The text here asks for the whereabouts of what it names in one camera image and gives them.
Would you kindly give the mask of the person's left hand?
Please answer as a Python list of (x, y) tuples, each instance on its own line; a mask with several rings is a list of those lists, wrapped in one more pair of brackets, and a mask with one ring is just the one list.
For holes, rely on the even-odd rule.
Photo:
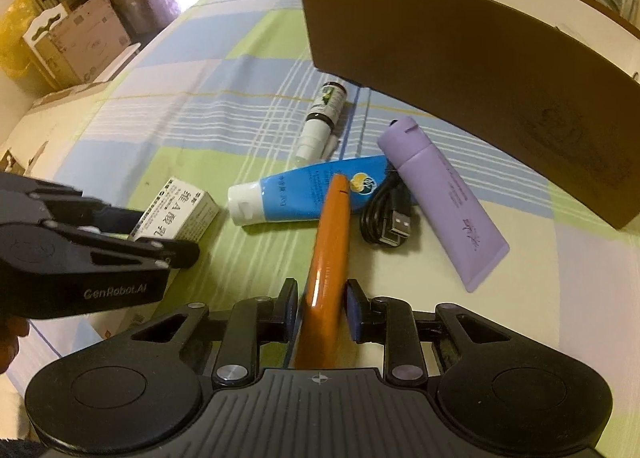
[(18, 316), (0, 320), (0, 374), (4, 374), (20, 352), (20, 339), (29, 334), (29, 321)]

